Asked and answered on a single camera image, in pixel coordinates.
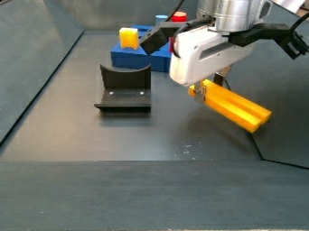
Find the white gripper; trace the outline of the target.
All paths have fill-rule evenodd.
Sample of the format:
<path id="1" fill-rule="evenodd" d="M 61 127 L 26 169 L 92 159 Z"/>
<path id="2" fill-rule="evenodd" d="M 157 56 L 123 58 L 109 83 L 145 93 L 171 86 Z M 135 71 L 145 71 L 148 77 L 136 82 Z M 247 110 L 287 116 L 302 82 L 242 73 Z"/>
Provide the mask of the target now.
<path id="1" fill-rule="evenodd" d="M 220 32 L 212 32 L 206 26 L 176 35 L 171 54 L 168 75 L 182 86 L 194 83 L 194 100 L 204 102 L 206 86 L 199 81 L 214 73 L 214 83 L 223 86 L 231 64 L 252 52 L 254 44 L 244 47 L 234 45 Z"/>

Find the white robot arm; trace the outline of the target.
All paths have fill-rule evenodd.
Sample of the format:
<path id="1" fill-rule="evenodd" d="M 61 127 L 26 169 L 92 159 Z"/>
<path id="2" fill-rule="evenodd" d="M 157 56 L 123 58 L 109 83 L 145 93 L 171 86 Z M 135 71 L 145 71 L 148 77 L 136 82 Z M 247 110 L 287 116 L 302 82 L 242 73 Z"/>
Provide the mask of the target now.
<path id="1" fill-rule="evenodd" d="M 182 86 L 194 86 L 195 100 L 204 102 L 200 81 L 228 67 L 252 51 L 228 42 L 234 32 L 246 32 L 263 21 L 271 9 L 268 0 L 199 0 L 196 21 L 176 31 L 168 75 Z"/>

